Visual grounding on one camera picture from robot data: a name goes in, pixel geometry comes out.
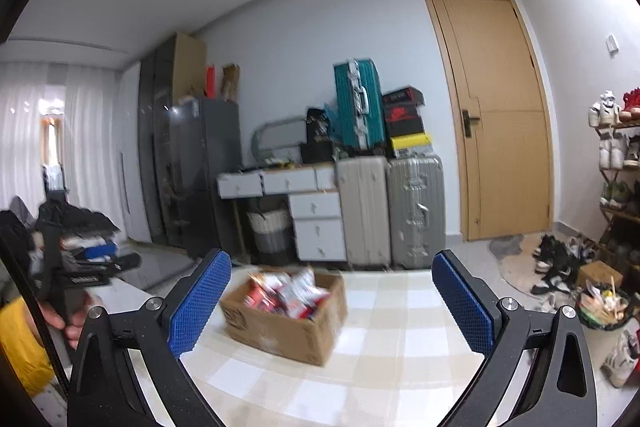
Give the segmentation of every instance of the door lock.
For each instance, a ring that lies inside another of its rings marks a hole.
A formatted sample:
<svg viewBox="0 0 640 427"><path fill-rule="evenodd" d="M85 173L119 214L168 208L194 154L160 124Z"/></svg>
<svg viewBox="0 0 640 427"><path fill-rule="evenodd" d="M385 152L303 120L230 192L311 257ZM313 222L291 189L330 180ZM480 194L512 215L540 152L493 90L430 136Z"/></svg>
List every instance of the door lock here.
<svg viewBox="0 0 640 427"><path fill-rule="evenodd" d="M479 122L479 116L469 116L469 111L466 109L462 110L462 122L465 128L465 138L471 138L471 123Z"/></svg>

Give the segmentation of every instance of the hand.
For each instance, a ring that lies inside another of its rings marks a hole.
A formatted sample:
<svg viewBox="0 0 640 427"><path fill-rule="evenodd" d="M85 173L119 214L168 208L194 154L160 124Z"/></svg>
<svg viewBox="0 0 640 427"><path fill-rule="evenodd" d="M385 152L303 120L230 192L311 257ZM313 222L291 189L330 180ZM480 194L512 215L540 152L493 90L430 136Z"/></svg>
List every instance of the hand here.
<svg viewBox="0 0 640 427"><path fill-rule="evenodd" d="M70 324L67 326L65 321L56 313L56 311L52 308L49 303L38 303L40 306L40 311L42 312L42 316L45 319L45 322L57 330L64 330L65 336L68 338L69 345L76 349L78 347L78 340L80 339L80 333L82 333L82 326L84 325L84 320L86 319L86 314L94 306L96 302L94 298L92 298L89 293L84 293L84 303L82 308L80 308L70 320ZM27 308L27 304L24 304L24 318L27 322L31 333L36 338L36 340L42 344L42 339L40 338L40 334L38 333L38 328L36 328L36 324L33 322L33 317L31 317L31 313Z"/></svg>

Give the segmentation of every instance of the red sneaker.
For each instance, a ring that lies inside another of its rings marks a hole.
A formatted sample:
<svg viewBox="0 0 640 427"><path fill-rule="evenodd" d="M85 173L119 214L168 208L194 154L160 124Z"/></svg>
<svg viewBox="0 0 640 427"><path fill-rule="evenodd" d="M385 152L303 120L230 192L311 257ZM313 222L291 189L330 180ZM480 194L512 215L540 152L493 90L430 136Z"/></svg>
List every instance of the red sneaker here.
<svg viewBox="0 0 640 427"><path fill-rule="evenodd" d="M631 91L631 118L634 120L640 120L640 89L636 88Z"/></svg>
<svg viewBox="0 0 640 427"><path fill-rule="evenodd" d="M622 97L622 100L625 101L625 107L620 109L621 122L628 122L633 118L633 114L631 111L634 108L636 98L637 98L637 93L635 89L631 92L626 92Z"/></svg>

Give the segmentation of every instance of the checkered tablecloth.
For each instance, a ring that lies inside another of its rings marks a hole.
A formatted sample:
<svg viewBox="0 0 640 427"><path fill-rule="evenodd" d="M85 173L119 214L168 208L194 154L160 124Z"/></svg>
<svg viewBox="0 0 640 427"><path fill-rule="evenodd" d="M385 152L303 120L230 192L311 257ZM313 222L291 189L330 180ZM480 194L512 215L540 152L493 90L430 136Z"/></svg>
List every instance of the checkered tablecloth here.
<svg viewBox="0 0 640 427"><path fill-rule="evenodd" d="M235 272L230 287L244 280ZM344 273L349 315L325 367L233 341L216 309L181 360L228 427L436 426L469 383L472 353L430 271ZM156 419L172 425L140 357Z"/></svg>

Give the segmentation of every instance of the wooden door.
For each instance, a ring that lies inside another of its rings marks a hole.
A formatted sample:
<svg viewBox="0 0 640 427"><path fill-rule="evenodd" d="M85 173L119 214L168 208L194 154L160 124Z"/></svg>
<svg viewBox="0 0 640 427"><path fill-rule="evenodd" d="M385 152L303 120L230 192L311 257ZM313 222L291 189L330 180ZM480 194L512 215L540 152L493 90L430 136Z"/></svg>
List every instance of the wooden door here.
<svg viewBox="0 0 640 427"><path fill-rule="evenodd" d="M460 170L466 174L461 183L466 237L548 229L548 118L512 0L432 1L443 61L454 84L450 92L457 98L452 107L459 112L458 158L465 163ZM471 120L465 124L467 115Z"/></svg>

